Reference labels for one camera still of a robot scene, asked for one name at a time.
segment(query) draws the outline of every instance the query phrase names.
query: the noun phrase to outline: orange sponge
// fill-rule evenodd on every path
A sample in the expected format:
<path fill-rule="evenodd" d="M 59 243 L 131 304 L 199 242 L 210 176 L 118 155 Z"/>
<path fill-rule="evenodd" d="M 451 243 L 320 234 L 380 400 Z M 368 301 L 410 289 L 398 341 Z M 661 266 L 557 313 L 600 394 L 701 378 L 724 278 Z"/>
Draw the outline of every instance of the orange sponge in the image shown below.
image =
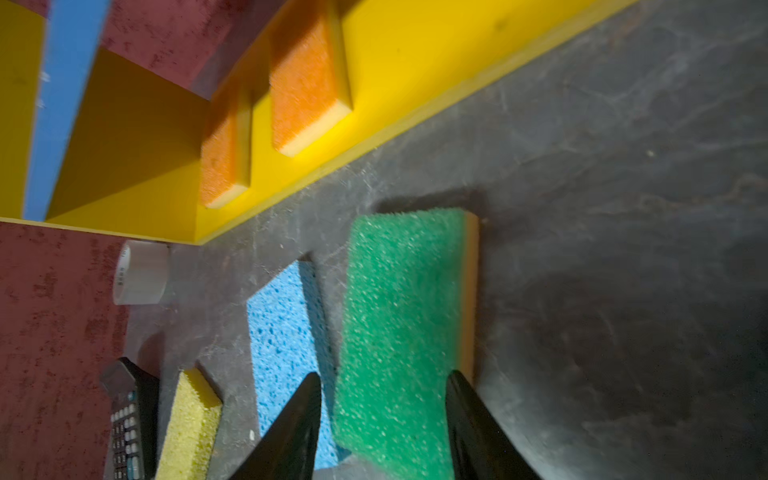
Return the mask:
<path fill-rule="evenodd" d="M 352 111 L 334 0 L 292 3 L 270 39 L 272 144 L 294 157 Z"/>
<path fill-rule="evenodd" d="M 237 81 L 220 88 L 211 102 L 201 151 L 200 204 L 221 208 L 250 186 L 248 90 Z"/>

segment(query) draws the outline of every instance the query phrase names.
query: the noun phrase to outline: tape roll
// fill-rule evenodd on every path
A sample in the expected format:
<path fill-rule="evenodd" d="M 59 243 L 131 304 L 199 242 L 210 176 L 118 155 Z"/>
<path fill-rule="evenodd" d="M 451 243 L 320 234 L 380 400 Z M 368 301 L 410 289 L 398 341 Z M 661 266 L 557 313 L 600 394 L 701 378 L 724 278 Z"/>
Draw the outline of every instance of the tape roll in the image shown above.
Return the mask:
<path fill-rule="evenodd" d="M 163 297 L 168 281 L 168 245 L 127 240 L 114 272 L 115 305 L 148 305 Z"/>

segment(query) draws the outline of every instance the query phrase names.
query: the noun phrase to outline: yellow sponge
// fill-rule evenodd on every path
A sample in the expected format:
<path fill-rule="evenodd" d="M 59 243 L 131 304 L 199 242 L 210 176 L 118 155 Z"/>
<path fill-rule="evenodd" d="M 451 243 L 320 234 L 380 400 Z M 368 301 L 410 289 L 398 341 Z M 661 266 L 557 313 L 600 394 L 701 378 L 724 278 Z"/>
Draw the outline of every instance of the yellow sponge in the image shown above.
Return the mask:
<path fill-rule="evenodd" d="M 179 375 L 155 480 L 205 480 L 221 400 L 198 369 Z"/>

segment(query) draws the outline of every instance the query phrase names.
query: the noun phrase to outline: calculator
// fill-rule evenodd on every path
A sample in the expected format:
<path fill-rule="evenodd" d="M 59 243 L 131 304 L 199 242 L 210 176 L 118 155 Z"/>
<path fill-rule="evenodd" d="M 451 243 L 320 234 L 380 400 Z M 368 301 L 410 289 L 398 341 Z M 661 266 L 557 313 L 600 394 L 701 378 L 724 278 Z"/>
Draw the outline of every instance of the calculator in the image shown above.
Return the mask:
<path fill-rule="evenodd" d="M 121 357 L 101 374 L 101 385 L 112 400 L 109 417 L 112 458 L 108 463 L 112 478 L 153 478 L 157 467 L 159 381 Z"/>

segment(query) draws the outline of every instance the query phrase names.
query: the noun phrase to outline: green sponge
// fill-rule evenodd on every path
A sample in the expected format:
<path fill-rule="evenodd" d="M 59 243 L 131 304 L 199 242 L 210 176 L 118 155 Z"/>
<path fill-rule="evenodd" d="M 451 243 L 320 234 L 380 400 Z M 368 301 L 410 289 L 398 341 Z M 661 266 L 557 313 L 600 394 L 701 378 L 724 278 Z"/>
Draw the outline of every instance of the green sponge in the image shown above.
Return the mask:
<path fill-rule="evenodd" d="M 452 477 L 445 380 L 472 378 L 477 249 L 458 209 L 352 228 L 334 436 L 406 480 Z"/>

